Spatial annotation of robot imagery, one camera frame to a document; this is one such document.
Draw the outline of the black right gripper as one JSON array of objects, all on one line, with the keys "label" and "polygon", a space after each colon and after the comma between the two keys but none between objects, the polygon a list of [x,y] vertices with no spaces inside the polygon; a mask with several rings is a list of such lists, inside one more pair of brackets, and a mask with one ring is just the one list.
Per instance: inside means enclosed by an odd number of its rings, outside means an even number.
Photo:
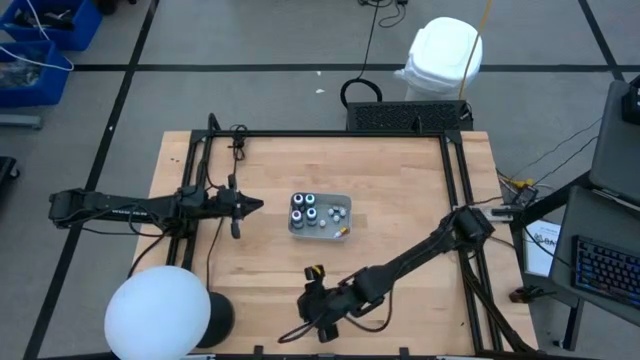
[{"label": "black right gripper", "polygon": [[326,288],[324,277],[313,279],[311,268],[305,269],[305,291],[298,298],[299,316],[304,323],[316,329],[318,340],[328,343],[339,336],[336,323],[344,318],[356,305],[356,298],[349,287]]}]

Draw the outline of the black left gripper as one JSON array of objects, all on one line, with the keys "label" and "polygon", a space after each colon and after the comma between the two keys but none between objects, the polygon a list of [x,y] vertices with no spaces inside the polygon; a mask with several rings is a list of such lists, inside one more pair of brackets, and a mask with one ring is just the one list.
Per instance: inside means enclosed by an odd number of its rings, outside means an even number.
[{"label": "black left gripper", "polygon": [[[237,189],[237,180],[235,174],[230,174],[227,178],[228,185],[222,186],[218,192],[218,201],[228,208],[228,217],[231,219],[231,235],[234,239],[241,238],[240,221],[241,221],[241,203],[239,200],[239,191]],[[252,212],[262,208],[264,201],[254,197],[244,196],[243,215],[248,216]]]}]

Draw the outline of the white globe table lamp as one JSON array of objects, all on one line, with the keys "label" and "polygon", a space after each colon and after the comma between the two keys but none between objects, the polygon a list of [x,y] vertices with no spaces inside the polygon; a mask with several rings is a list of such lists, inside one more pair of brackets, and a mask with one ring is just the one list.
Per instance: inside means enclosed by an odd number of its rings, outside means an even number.
[{"label": "white globe table lamp", "polygon": [[104,315],[105,339],[119,360],[182,360],[223,343],[234,325],[230,299],[176,266],[132,275],[114,292]]}]

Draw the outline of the black mesh computer case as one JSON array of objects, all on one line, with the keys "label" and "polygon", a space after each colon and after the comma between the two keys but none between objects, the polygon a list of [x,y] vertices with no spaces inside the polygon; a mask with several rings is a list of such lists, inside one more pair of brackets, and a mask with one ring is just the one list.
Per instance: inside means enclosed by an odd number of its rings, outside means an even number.
[{"label": "black mesh computer case", "polygon": [[473,122],[470,105],[461,100],[359,102],[347,106],[346,129],[472,131]]}]

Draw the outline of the brown black clamp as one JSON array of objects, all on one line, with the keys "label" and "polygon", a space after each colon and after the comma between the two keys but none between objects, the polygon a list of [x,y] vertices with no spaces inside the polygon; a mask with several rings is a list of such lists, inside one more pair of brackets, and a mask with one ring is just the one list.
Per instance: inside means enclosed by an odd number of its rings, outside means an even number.
[{"label": "brown black clamp", "polygon": [[509,299],[512,303],[528,304],[546,295],[547,292],[544,289],[538,286],[529,285],[513,290],[509,294]]}]

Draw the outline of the blue plastic storage bin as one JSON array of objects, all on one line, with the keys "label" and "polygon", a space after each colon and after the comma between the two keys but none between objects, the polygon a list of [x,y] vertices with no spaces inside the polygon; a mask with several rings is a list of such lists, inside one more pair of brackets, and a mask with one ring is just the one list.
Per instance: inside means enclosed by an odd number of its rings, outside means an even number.
[{"label": "blue plastic storage bin", "polygon": [[49,40],[60,50],[84,51],[101,20],[91,0],[12,0],[0,30],[17,42]]},{"label": "blue plastic storage bin", "polygon": [[0,43],[0,108],[57,104],[72,70],[52,41]]}]

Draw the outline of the white paper sheet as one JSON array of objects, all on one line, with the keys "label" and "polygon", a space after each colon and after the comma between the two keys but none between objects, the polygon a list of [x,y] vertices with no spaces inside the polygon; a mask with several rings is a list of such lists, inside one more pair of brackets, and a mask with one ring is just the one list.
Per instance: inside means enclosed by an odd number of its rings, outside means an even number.
[{"label": "white paper sheet", "polygon": [[524,232],[524,272],[548,277],[559,239],[561,226],[538,220],[526,227]]}]

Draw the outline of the white lined trash bin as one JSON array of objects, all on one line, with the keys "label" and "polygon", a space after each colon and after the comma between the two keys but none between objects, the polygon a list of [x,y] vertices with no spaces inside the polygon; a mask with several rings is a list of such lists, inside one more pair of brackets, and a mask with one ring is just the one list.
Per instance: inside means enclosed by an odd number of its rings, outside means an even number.
[{"label": "white lined trash bin", "polygon": [[406,83],[405,101],[460,100],[482,59],[482,37],[473,26],[438,17],[418,30],[405,66],[394,76]]}]

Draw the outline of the black power box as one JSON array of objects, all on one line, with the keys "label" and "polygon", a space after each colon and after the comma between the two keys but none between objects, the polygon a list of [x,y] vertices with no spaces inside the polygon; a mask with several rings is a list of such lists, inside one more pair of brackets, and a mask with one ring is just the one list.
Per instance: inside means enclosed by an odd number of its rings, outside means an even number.
[{"label": "black power box", "polygon": [[532,186],[522,187],[513,199],[512,204],[521,208],[531,205],[538,196],[538,190]]}]

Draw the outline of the grey flat bar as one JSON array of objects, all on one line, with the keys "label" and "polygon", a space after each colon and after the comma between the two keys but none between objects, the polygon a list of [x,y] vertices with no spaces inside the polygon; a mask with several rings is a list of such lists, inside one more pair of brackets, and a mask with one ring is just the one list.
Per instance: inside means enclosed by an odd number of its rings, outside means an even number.
[{"label": "grey flat bar", "polygon": [[0,127],[22,127],[40,130],[42,119],[40,116],[0,114]]}]

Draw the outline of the black backlit keyboard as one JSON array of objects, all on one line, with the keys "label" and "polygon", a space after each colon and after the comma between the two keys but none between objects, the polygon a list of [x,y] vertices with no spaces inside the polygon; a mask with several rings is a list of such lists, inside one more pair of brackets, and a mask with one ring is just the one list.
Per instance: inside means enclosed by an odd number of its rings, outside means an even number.
[{"label": "black backlit keyboard", "polygon": [[573,288],[640,309],[640,253],[574,235],[572,273]]}]

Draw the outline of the grey keyboard desk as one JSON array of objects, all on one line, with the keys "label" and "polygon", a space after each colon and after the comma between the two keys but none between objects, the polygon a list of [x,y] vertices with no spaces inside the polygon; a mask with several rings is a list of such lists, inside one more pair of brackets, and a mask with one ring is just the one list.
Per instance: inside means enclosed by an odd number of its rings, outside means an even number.
[{"label": "grey keyboard desk", "polygon": [[640,213],[594,192],[574,188],[566,205],[549,278],[560,288],[640,326],[640,309],[573,288],[572,237],[581,235],[640,253]]}]

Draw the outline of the grey desk panel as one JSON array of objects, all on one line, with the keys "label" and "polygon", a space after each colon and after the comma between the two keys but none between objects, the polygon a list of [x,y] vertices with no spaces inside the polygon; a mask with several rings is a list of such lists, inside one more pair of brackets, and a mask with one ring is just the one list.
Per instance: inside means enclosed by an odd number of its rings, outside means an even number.
[{"label": "grey desk panel", "polygon": [[610,83],[590,170],[599,188],[640,206],[640,125],[623,120],[623,97],[631,85]]}]

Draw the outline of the black device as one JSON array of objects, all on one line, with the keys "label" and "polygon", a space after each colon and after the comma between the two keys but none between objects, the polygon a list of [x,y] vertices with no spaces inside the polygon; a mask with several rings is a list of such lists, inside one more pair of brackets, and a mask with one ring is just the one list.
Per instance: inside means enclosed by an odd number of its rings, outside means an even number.
[{"label": "black device", "polygon": [[629,82],[629,89],[621,100],[624,122],[640,126],[640,75]]}]

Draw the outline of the black aluminium frame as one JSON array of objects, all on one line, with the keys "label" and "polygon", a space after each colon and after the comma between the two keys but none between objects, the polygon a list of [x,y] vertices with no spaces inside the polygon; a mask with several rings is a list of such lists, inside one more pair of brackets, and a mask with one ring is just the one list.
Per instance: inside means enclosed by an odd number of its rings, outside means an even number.
[{"label": "black aluminium frame", "polygon": [[[250,130],[240,182],[264,206],[235,240],[195,224],[172,241],[169,257],[199,274],[235,310],[220,356],[404,356],[420,351],[527,357],[534,350],[494,303],[482,250],[452,251],[414,270],[395,286],[393,320],[378,333],[346,320],[321,343],[303,334],[296,298],[302,270],[321,263],[331,279],[348,277],[428,236],[445,210],[471,204],[471,178],[459,132]],[[356,222],[346,243],[287,237],[284,198],[299,189],[335,188],[352,198]]]}]

